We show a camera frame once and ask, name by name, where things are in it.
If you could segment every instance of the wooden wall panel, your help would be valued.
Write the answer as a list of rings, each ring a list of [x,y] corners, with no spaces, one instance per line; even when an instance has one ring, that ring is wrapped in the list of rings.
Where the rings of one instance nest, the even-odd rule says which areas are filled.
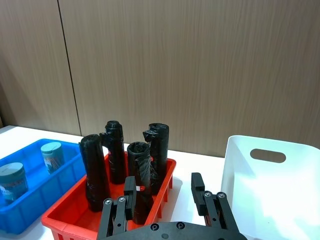
[[[172,150],[249,135],[320,147],[320,1],[60,0],[82,134],[152,122]]]
[[[6,125],[80,135],[56,0],[0,0],[0,113]]]

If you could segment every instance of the black garbage bag roll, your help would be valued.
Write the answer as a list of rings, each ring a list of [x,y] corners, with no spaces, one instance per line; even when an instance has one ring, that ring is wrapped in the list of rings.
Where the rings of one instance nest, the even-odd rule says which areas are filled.
[[[97,134],[85,136],[79,148],[86,171],[85,196],[89,209],[102,211],[104,200],[110,198],[110,189],[101,138]]]
[[[108,121],[105,133],[101,133],[102,145],[109,150],[109,174],[113,184],[123,184],[126,180],[124,133],[118,121]]]
[[[136,192],[136,203],[133,222],[145,224],[154,204],[150,182],[150,148],[145,142],[133,142],[128,148],[129,176],[135,176],[139,191]]]
[[[169,145],[169,126],[162,123],[149,124],[149,130],[143,136],[150,147],[151,189],[152,194],[158,194],[167,174],[167,157]]]

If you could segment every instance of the white plastic bin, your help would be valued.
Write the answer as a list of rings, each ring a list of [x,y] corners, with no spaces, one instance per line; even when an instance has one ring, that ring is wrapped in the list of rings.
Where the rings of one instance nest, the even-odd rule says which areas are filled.
[[[283,153],[282,163],[254,149]],[[248,240],[320,240],[320,150],[235,135],[228,140],[221,190]]]

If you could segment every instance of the white table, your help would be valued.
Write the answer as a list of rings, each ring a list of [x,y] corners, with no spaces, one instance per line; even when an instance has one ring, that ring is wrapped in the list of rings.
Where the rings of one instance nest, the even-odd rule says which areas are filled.
[[[0,128],[0,159],[43,138],[78,143],[82,137],[25,127],[6,126]],[[105,148],[103,152],[106,155],[108,150]],[[168,203],[163,208],[161,221],[183,221],[205,225],[203,216],[198,216],[192,196],[191,173],[201,173],[206,190],[213,193],[219,192],[225,159],[171,150],[168,151],[168,158],[176,160],[176,167],[173,172],[173,189],[169,192]],[[42,226],[41,218],[38,218],[20,235],[0,231],[0,240],[12,239],[53,240],[54,238],[51,230]]]

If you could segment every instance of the blue plastic crate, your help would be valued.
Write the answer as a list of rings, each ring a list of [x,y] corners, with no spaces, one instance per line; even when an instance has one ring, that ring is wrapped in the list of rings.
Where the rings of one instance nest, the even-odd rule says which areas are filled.
[[[49,174],[41,146],[51,142],[62,144],[65,163]],[[0,166],[16,162],[24,166],[28,192],[9,205],[0,193],[0,230],[12,234],[22,233],[86,173],[78,144],[59,140],[40,139],[0,159]]]

